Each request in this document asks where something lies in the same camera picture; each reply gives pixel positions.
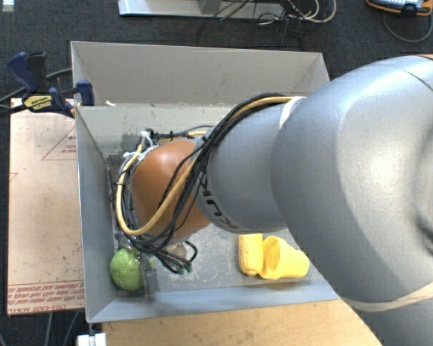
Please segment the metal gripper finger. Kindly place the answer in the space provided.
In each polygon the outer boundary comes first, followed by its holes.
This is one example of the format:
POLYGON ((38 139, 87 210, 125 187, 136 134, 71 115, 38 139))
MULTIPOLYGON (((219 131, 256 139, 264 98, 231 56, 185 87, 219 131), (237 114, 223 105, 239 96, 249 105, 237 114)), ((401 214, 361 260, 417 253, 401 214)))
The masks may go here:
POLYGON ((131 250, 131 241, 122 231, 115 232, 114 238, 116 240, 118 251, 121 249, 131 250))
POLYGON ((141 258, 141 275, 143 277, 143 292, 145 296, 150 296, 159 291, 159 281, 157 268, 152 256, 141 258))

